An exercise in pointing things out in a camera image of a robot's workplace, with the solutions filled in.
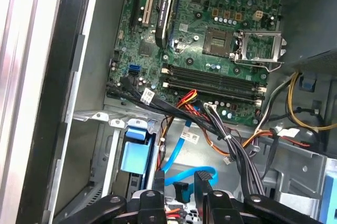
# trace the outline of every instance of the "black memory slot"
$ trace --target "black memory slot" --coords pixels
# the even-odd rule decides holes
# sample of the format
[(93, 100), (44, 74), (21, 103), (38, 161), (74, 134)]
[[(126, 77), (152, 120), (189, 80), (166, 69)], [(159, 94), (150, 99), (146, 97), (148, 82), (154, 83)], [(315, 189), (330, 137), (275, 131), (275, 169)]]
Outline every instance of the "black memory slot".
[(139, 12), (140, 12), (140, 3), (141, 3), (141, 0), (134, 0), (133, 1), (133, 7), (132, 7), (132, 11), (131, 11), (131, 21), (130, 21), (131, 31), (133, 31), (133, 29), (135, 28), (135, 26), (138, 22), (138, 15), (139, 15)]
[(205, 86), (197, 83), (185, 83), (180, 80), (175, 79), (168, 79), (168, 87), (172, 89), (184, 89), (184, 90), (193, 90), (196, 89), (198, 92), (216, 95), (216, 96), (222, 96), (229, 99), (235, 99), (240, 100), (243, 102), (249, 102), (254, 103), (259, 97), (255, 95), (249, 95), (246, 93), (240, 93), (235, 91), (229, 91), (229, 90), (221, 90), (219, 88), (211, 87), (211, 86)]
[(198, 70), (184, 69), (177, 66), (170, 66), (169, 69), (172, 76), (187, 81), (217, 84), (245, 91), (256, 91), (257, 84), (251, 81)]

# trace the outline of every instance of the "metal frame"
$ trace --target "metal frame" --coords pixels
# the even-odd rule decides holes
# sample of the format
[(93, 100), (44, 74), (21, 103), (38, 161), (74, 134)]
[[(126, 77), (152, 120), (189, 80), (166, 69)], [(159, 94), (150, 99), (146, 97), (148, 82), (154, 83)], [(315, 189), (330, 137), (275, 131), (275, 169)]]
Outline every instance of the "metal frame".
[(90, 202), (100, 199), (102, 183), (97, 183), (95, 186), (85, 187), (57, 216), (54, 218), (54, 223), (59, 223), (67, 216), (73, 215), (81, 209), (87, 207)]
[(71, 91), (70, 91), (69, 103), (68, 103), (67, 111), (66, 111), (65, 122), (67, 123), (67, 128), (65, 132), (65, 139), (64, 139), (64, 143), (62, 147), (61, 158), (57, 160), (58, 165), (56, 166), (55, 173), (54, 173), (54, 179), (52, 183), (52, 194), (48, 201), (48, 211), (50, 212), (50, 215), (49, 215), (50, 224), (53, 221), (53, 217), (55, 213), (55, 207), (56, 207), (56, 202), (57, 202), (58, 191), (60, 188), (62, 170), (63, 170), (65, 156), (67, 153), (68, 140), (69, 140), (69, 135), (70, 135), (71, 126), (72, 126), (72, 118), (73, 118), (74, 109), (75, 109), (75, 101), (76, 101), (76, 97), (78, 93), (78, 86), (80, 84), (83, 62), (85, 58), (88, 37), (90, 34), (95, 4), (96, 4), (96, 0), (88, 0), (84, 25), (83, 25), (83, 29), (81, 33), (81, 35), (84, 36), (84, 39), (83, 39), (83, 43), (81, 44), (81, 47), (79, 48), (80, 51), (78, 51), (79, 56), (80, 56), (80, 61), (78, 64), (77, 71), (74, 72), (73, 81), (71, 85)]
[[(273, 47), (272, 47), (272, 54), (270, 59), (265, 58), (253, 58), (248, 59), (247, 54), (247, 46), (249, 42), (249, 38), (251, 35), (256, 35), (259, 37), (274, 37), (273, 41)], [(234, 63), (241, 64), (241, 65), (247, 65), (252, 66), (251, 64), (246, 64), (244, 62), (255, 62), (255, 63), (275, 63), (278, 64), (277, 67), (273, 69), (269, 69), (266, 66), (263, 65), (253, 65), (254, 67), (262, 67), (268, 70), (268, 72), (273, 72), (277, 69), (279, 69), (283, 62), (279, 62), (279, 59), (282, 55), (285, 54), (286, 50), (282, 49), (282, 46), (286, 46), (286, 41), (282, 38), (281, 32), (279, 31), (239, 31), (239, 35), (237, 37), (241, 44), (240, 48), (237, 52), (230, 54), (230, 58), (234, 60)]]
[(1, 0), (0, 223), (17, 219), (59, 3)]

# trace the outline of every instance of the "orange wire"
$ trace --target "orange wire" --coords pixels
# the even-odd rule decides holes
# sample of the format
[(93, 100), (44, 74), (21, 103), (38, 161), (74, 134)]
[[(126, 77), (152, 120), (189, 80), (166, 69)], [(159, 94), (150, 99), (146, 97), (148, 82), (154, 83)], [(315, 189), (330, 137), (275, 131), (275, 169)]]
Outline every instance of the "orange wire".
[(173, 209), (171, 211), (167, 211), (166, 214), (175, 213), (175, 212), (179, 212), (179, 211), (180, 211), (180, 208), (176, 208), (176, 209)]

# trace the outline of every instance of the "yellow wire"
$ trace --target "yellow wire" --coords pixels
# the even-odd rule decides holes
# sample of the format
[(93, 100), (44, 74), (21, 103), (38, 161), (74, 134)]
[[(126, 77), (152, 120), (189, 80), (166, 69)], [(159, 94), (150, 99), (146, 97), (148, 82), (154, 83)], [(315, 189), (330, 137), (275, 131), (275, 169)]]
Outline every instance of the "yellow wire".
[[(194, 99), (196, 96), (197, 96), (197, 92), (195, 92), (189, 99), (186, 99), (184, 102), (182, 102), (181, 104), (177, 105), (177, 108), (182, 107), (184, 104), (186, 104), (186, 103), (189, 102), (190, 100)], [(166, 127), (165, 127), (164, 130), (163, 130), (162, 137), (165, 136), (165, 133), (166, 133), (166, 131), (167, 131), (167, 125), (168, 125), (169, 123), (171, 123), (172, 120), (173, 120), (173, 117), (170, 117), (170, 118), (168, 119), (167, 124), (166, 124)]]
[(294, 92), (294, 87), (295, 87), (295, 84), (296, 84), (296, 80), (298, 78), (300, 74), (299, 73), (296, 73), (294, 75), (294, 77), (292, 78), (291, 82), (290, 82), (290, 87), (289, 87), (289, 92), (288, 92), (288, 106), (289, 106), (289, 112), (290, 112), (290, 115), (291, 117), (293, 118), (293, 120), (295, 122), (297, 122), (300, 126), (304, 126), (306, 128), (310, 128), (310, 129), (313, 129), (313, 130), (318, 130), (318, 131), (325, 131), (325, 130), (330, 130), (330, 129), (333, 129), (333, 128), (337, 128), (337, 123), (335, 124), (332, 124), (332, 125), (328, 125), (328, 126), (320, 126), (320, 127), (317, 127), (317, 126), (311, 126), (311, 125), (307, 125), (305, 123), (303, 123), (302, 121), (300, 121), (296, 116), (295, 114), (293, 113), (293, 105), (292, 105), (292, 102), (293, 102), (293, 92)]

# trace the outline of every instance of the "metal bracket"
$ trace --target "metal bracket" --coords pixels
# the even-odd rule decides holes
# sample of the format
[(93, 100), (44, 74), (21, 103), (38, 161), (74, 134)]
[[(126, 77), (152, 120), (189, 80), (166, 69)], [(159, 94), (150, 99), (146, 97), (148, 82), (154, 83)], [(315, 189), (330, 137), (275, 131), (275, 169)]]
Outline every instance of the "metal bracket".
[(109, 121), (109, 125), (114, 127), (115, 130), (112, 136), (112, 142), (111, 142), (111, 147), (110, 147), (110, 152), (109, 152), (109, 160), (107, 163), (105, 177), (104, 177), (102, 198), (110, 194), (112, 170), (114, 167), (118, 141), (120, 139), (121, 130), (125, 128), (125, 122), (122, 120), (114, 119), (114, 120)]
[[(274, 38), (271, 58), (268, 59), (268, 58), (254, 57), (250, 59), (247, 57), (247, 47), (248, 47), (248, 43), (249, 43), (249, 39), (251, 35), (256, 35), (258, 37), (273, 37)], [(283, 62), (279, 62), (279, 58), (286, 53), (286, 50), (282, 49), (282, 46), (285, 46), (287, 43), (282, 38), (281, 32), (239, 31), (237, 39), (239, 41), (238, 43), (239, 48), (235, 53), (230, 54), (230, 59), (234, 60), (234, 63), (251, 66), (251, 67), (262, 67), (262, 68), (265, 68), (268, 72), (273, 72), (282, 66)], [(270, 70), (267, 66), (264, 66), (264, 65), (254, 65), (254, 64), (248, 64), (245, 62), (268, 63), (268, 64), (274, 63), (274, 64), (277, 64), (278, 66)]]

